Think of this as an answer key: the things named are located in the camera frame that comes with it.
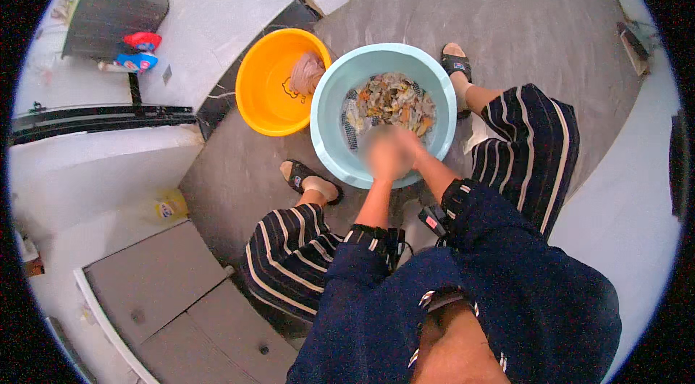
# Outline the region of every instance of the striped pants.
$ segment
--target striped pants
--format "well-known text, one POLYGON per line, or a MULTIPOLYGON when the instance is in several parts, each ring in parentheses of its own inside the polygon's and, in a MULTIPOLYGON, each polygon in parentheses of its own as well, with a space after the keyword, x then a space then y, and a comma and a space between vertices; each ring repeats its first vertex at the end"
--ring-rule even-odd
MULTIPOLYGON (((482 118, 503 139, 473 148, 472 179, 499 190, 547 240, 577 163, 574 109, 526 84, 490 102, 482 118)), ((256 225, 241 274, 258 300, 311 322, 323 274, 342 240, 331 233, 318 205, 274 210, 256 225)))

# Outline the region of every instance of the yellow basin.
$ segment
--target yellow basin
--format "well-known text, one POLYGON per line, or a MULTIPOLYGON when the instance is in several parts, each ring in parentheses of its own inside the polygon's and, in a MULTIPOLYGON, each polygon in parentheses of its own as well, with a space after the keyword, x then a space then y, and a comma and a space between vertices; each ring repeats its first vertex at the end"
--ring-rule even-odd
POLYGON ((295 63, 309 51, 328 69, 331 57, 326 46, 297 28, 271 32, 246 54, 236 75, 236 104, 253 130, 284 136, 308 125, 312 96, 292 92, 289 83, 295 63))

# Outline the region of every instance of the gray concrete floor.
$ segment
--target gray concrete floor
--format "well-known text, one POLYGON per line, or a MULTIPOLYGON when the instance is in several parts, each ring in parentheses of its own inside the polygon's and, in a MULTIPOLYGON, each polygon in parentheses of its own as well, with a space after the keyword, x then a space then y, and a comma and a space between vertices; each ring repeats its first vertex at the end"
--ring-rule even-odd
MULTIPOLYGON (((581 149, 570 185, 577 189, 613 143, 637 98, 639 79, 616 33, 623 19, 617 0, 351 0, 314 27, 336 58, 370 43, 401 42, 439 58, 448 41, 471 59, 473 81, 491 89, 534 83, 574 105, 581 149)), ((459 124, 446 158, 464 172, 471 121, 459 124)), ((257 134, 231 110, 181 184, 191 217, 216 257, 236 261, 255 223, 291 207, 298 195, 278 166, 299 159, 331 179, 311 145, 308 129, 272 138, 257 134)), ((326 210, 336 233, 346 232, 366 192, 343 185, 345 200, 326 210)), ((409 198, 427 196, 422 183, 399 190, 392 222, 409 198)))

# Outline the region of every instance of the sandal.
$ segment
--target sandal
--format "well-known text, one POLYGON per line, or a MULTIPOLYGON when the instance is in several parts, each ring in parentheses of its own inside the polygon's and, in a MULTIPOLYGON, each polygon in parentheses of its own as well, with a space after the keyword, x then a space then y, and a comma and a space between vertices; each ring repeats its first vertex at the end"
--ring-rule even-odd
MULTIPOLYGON (((469 83, 473 83, 473 78, 471 77, 471 60, 468 57, 459 57, 458 55, 445 54, 444 48, 441 49, 441 66, 444 67, 444 71, 448 76, 451 76, 454 72, 462 72, 469 83)), ((456 114, 456 119, 461 120, 471 115, 470 110, 463 110, 456 114)))
POLYGON ((337 205, 343 200, 343 188, 337 185, 335 182, 324 178, 323 176, 316 173, 316 171, 308 168, 308 166, 300 163, 297 160, 285 160, 292 163, 292 170, 290 171, 290 180, 287 181, 287 185, 294 189, 296 192, 303 194, 304 189, 302 188, 302 180, 308 178, 309 176, 316 176, 325 180, 326 182, 331 182, 336 189, 338 189, 338 197, 335 200, 328 202, 330 206, 337 205))

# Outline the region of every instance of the appliance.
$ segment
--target appliance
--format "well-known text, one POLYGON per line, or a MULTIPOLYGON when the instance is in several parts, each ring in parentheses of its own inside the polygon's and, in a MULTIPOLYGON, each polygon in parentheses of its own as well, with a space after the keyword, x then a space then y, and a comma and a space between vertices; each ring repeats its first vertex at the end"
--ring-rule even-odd
POLYGON ((169 0, 78 0, 70 19, 63 56, 111 62, 137 50, 123 37, 156 32, 169 10, 169 0))

